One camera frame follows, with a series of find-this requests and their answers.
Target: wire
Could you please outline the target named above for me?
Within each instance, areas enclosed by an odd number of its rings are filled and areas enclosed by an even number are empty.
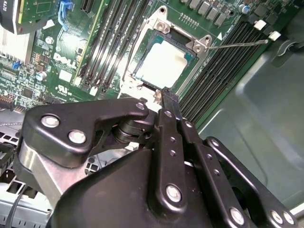
[[[14,219],[14,214],[15,214],[15,211],[16,211],[16,208],[18,206],[18,203],[21,199],[21,196],[22,194],[24,193],[25,189],[28,188],[28,185],[24,185],[23,189],[20,191],[18,197],[16,198],[13,206],[11,207],[10,211],[9,211],[9,215],[8,215],[8,218],[6,220],[6,223],[5,223],[5,228],[12,228],[12,224],[13,224],[13,219]]]
[[[257,46],[262,44],[268,44],[268,39],[258,40],[256,42],[251,43],[236,43],[236,44],[226,44],[221,46],[208,47],[208,50],[220,49],[220,48],[233,48],[233,47],[249,47],[249,46]]]
[[[0,123],[0,127],[4,127],[4,126],[18,126],[18,125],[22,125],[22,123]]]

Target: motherboard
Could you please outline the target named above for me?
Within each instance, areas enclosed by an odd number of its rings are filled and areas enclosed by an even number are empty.
[[[22,0],[4,4],[0,107],[124,96],[168,87],[198,123],[245,74],[300,0]]]

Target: metal screw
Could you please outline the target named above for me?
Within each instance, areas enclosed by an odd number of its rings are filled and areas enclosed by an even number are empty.
[[[283,224],[283,219],[281,218],[281,216],[279,216],[279,214],[276,211],[272,210],[271,215],[277,223]]]
[[[51,115],[46,115],[41,119],[41,123],[46,127],[57,127],[59,125],[59,120]]]
[[[295,223],[295,221],[293,220],[293,218],[290,216],[290,214],[288,214],[287,212],[283,212],[283,214],[284,214],[284,217],[285,217],[285,219],[286,219],[286,221],[287,222],[289,222],[290,224],[294,224]]]
[[[218,142],[217,142],[217,141],[215,141],[214,139],[211,139],[211,141],[212,141],[213,145],[215,145],[215,146],[219,146]]]
[[[240,225],[243,225],[245,223],[244,217],[242,216],[241,212],[239,212],[238,209],[231,208],[230,214],[236,223],[238,223]]]
[[[138,107],[141,110],[144,110],[144,105],[142,103],[137,103],[136,107]]]
[[[171,112],[169,112],[169,111],[165,111],[165,114],[166,114],[166,116],[168,116],[168,117],[172,117],[172,114],[171,114]]]
[[[181,200],[181,192],[173,185],[168,185],[166,188],[167,196],[173,202],[179,202]]]
[[[194,50],[196,53],[199,53],[199,52],[201,51],[200,45],[199,45],[199,44],[195,45],[195,46],[193,47],[193,50]]]
[[[77,144],[82,144],[86,141],[86,135],[82,131],[74,130],[68,134],[68,138]]]
[[[192,127],[192,125],[191,125],[191,123],[189,121],[186,121],[185,123],[186,123],[187,127]]]
[[[165,27],[166,27],[165,24],[162,23],[162,22],[158,22],[157,25],[156,25],[156,28],[159,31],[163,31],[165,29]]]

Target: white slot latch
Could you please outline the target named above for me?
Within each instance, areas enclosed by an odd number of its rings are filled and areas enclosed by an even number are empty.
[[[281,36],[281,33],[274,31],[269,34],[269,39],[276,41]]]
[[[254,27],[257,29],[257,30],[262,30],[262,28],[264,28],[266,25],[266,22],[264,22],[263,20],[259,20],[255,23]]]

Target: pcie slot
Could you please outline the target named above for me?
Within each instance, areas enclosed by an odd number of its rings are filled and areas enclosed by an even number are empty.
[[[106,33],[109,26],[111,25],[111,20],[113,20],[112,13],[115,11],[116,2],[117,1],[110,1],[109,6],[103,13],[102,24],[100,25],[100,29],[98,31],[97,37],[95,38],[92,51],[90,52],[86,66],[82,69],[81,74],[80,74],[80,76],[83,79],[85,78],[86,81],[90,81],[88,76],[89,76],[89,73],[92,71],[93,66],[95,65],[95,58],[93,58],[93,57],[94,57],[95,51],[99,50],[104,44],[104,42],[103,41],[100,42],[100,40],[102,40],[103,35]]]
[[[108,74],[106,82],[104,83],[105,90],[108,89],[108,87],[110,86],[110,84],[111,84],[111,82],[112,82],[112,80],[115,76],[115,73],[118,69],[119,63],[122,61],[122,59],[124,57],[124,54],[126,53],[126,51],[128,49],[128,46],[130,45],[131,40],[136,35],[136,32],[137,32],[138,27],[140,25],[141,19],[143,17],[143,14],[148,7],[149,1],[150,0],[143,0],[142,1],[142,5],[140,6],[140,12],[137,14],[137,17],[136,17],[136,19],[134,20],[134,23],[133,23],[133,27],[130,30],[130,33],[127,35],[127,39],[125,40],[123,47],[119,50],[119,52],[117,54],[117,58],[116,58],[113,66],[110,70],[110,73]]]
[[[224,44],[254,42],[263,38],[265,36],[251,25],[240,22]],[[199,121],[258,48],[233,47],[216,51],[191,89],[182,98],[180,105],[183,116],[194,123]]]
[[[94,4],[94,0],[82,0],[80,9],[86,13],[89,13],[91,12],[93,4]]]
[[[125,30],[123,28],[126,28],[128,23],[130,23],[130,20],[132,19],[133,14],[135,13],[136,9],[136,3],[137,0],[133,0],[130,4],[127,6],[127,13],[126,16],[123,18],[123,21],[119,24],[119,28],[117,29],[117,33],[115,34],[113,40],[113,44],[110,46],[110,49],[105,57],[105,61],[102,64],[102,68],[98,73],[98,76],[95,78],[94,83],[92,86],[99,86],[103,83],[103,80],[106,76],[106,71],[109,67],[109,65],[112,62],[112,59],[114,57],[114,54],[119,46],[119,42],[121,41],[121,38],[124,35]]]
[[[110,10],[109,13],[109,20],[107,21],[105,28],[104,28],[104,32],[101,33],[101,37],[100,37],[100,43],[98,44],[98,51],[95,54],[93,54],[93,58],[94,56],[96,56],[94,58],[94,60],[90,63],[90,65],[88,66],[88,68],[86,69],[85,75],[86,75],[86,84],[89,84],[95,73],[96,70],[100,64],[101,61],[101,57],[103,55],[103,52],[105,51],[107,45],[108,45],[108,41],[109,38],[111,37],[111,33],[113,32],[113,29],[115,28],[115,25],[117,24],[121,12],[123,10],[122,8],[122,1],[110,1],[110,2],[114,2],[114,6],[113,6],[113,10]]]

